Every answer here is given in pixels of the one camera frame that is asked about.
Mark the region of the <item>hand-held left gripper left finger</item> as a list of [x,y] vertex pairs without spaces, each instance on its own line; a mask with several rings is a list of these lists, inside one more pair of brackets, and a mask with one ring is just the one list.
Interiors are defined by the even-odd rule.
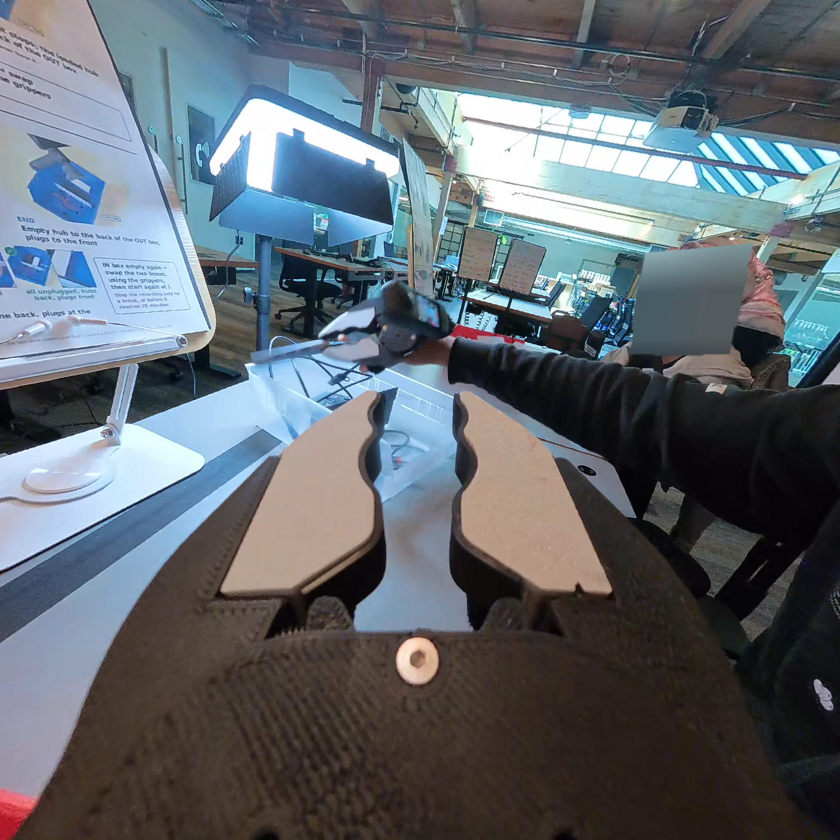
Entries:
[[363,392],[282,451],[221,595],[300,601],[376,548],[385,407],[382,392]]

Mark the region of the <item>wooden background table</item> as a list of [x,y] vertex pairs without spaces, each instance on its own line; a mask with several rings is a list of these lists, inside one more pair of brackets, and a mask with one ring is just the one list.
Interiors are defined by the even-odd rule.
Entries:
[[[398,272],[393,264],[379,258],[362,259],[351,255],[323,254],[309,249],[277,246],[274,247],[274,252],[280,258],[280,270],[284,263],[314,264],[318,268],[318,278],[326,280],[333,287],[334,296],[327,297],[325,301],[331,300],[331,305],[336,311],[345,304],[354,306],[360,303],[378,283],[406,279],[405,271]],[[278,309],[275,320],[280,321],[284,316],[290,315],[290,325],[293,325],[308,314],[314,318],[315,283],[314,279],[309,279],[307,301],[302,299],[302,305],[294,308]]]
[[[238,255],[241,248],[241,237],[237,237],[237,244],[227,254],[213,249],[198,249],[197,256],[202,268],[206,285],[210,291],[217,289],[216,299],[222,297],[225,291],[237,286],[239,272],[257,272],[259,263]],[[211,350],[208,344],[193,354],[194,364],[198,371],[203,371],[215,378],[237,381],[242,376],[240,371],[224,368],[211,361]]]

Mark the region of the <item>black office chair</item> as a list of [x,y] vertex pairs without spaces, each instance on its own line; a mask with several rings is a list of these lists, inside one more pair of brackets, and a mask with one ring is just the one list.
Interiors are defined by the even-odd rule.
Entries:
[[298,264],[297,262],[284,263],[280,270],[279,287],[283,291],[287,291],[296,295],[297,297],[307,301],[308,299],[308,281],[314,279],[316,281],[315,289],[315,304],[314,304],[314,318],[321,323],[326,324],[329,320],[325,314],[323,302],[326,298],[334,296],[333,287],[323,279],[319,279],[319,269],[314,264]]

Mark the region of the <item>instruction sheet on stand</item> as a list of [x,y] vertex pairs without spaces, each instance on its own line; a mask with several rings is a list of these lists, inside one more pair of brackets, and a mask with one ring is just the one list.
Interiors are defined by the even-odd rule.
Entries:
[[106,420],[2,457],[2,572],[194,475],[129,423],[140,362],[213,337],[186,227],[89,2],[2,2],[2,390],[116,369]]

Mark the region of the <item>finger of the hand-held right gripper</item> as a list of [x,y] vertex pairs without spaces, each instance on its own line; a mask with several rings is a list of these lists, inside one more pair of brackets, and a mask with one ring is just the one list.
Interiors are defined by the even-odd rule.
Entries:
[[361,303],[343,311],[318,334],[325,342],[359,342],[381,330],[380,313],[375,303]]
[[327,346],[327,357],[352,364],[389,364],[389,352],[377,338],[330,343]]

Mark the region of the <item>person's right hand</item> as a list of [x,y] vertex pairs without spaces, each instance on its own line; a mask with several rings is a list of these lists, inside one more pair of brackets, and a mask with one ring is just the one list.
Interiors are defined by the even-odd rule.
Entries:
[[443,339],[425,340],[402,357],[402,362],[414,366],[435,365],[446,369],[455,342],[456,337],[451,335]]

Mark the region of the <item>person's black jacket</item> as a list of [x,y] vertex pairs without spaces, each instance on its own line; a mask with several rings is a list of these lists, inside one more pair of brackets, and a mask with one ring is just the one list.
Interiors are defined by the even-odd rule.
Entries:
[[839,837],[839,514],[736,667],[764,750],[822,837]]

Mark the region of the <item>red plastic bin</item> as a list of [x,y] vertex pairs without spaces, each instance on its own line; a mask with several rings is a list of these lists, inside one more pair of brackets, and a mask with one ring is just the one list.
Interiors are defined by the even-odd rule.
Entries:
[[28,819],[38,798],[6,789],[1,794],[1,839],[11,839]]
[[507,343],[519,346],[523,346],[525,344],[525,342],[519,338],[501,335],[495,332],[489,332],[481,329],[471,328],[464,324],[456,325],[453,331],[451,332],[451,336],[453,338],[474,340],[483,343]]

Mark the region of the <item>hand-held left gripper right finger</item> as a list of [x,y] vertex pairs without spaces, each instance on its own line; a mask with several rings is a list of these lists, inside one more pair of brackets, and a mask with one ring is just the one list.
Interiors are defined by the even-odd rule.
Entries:
[[471,392],[455,396],[452,526],[462,551],[514,582],[528,623],[564,595],[609,599],[613,587],[550,451]]

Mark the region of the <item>grey panel on stand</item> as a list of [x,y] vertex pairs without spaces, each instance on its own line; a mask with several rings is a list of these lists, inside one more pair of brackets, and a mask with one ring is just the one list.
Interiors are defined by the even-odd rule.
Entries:
[[390,179],[400,163],[393,142],[274,88],[246,89],[208,160],[209,220],[255,237],[257,350],[269,344],[274,240],[312,246],[319,212],[329,245],[392,230]]

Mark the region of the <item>printed display board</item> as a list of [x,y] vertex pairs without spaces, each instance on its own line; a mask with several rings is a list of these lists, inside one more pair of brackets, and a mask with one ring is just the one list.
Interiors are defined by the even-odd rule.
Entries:
[[504,293],[530,296],[541,269],[546,248],[516,238],[511,242],[498,287]]
[[466,227],[458,258],[458,277],[474,282],[488,282],[498,239],[498,234],[493,230]]

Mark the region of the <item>clear plastic bin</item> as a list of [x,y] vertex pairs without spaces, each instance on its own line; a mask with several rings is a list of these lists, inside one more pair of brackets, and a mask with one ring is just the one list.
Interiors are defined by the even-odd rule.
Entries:
[[381,473],[374,483],[383,501],[424,478],[455,452],[453,397],[404,374],[361,373],[356,365],[321,355],[249,363],[245,370],[259,405],[258,425],[285,446],[363,392],[398,387],[380,445]]

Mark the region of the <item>wooden document stand with sheet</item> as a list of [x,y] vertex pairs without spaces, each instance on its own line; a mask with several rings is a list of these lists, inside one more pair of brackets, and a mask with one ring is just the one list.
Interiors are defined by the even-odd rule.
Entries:
[[426,167],[406,140],[402,142],[401,160],[412,215],[408,246],[411,285],[419,294],[432,298],[435,294],[434,242]]

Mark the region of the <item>grey slim USB hub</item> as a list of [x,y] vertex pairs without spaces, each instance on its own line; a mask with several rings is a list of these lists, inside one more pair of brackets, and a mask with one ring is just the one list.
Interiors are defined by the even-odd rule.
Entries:
[[309,358],[324,355],[331,350],[340,349],[343,344],[338,341],[312,340],[307,342],[278,344],[266,350],[258,350],[250,355],[250,363],[273,364],[282,361],[292,361],[298,358]]

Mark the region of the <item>ceiling projector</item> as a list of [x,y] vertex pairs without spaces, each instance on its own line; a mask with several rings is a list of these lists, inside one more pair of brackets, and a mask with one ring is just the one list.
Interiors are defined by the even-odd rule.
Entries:
[[695,154],[718,126],[715,93],[689,89],[671,95],[643,139],[643,146],[657,151]]

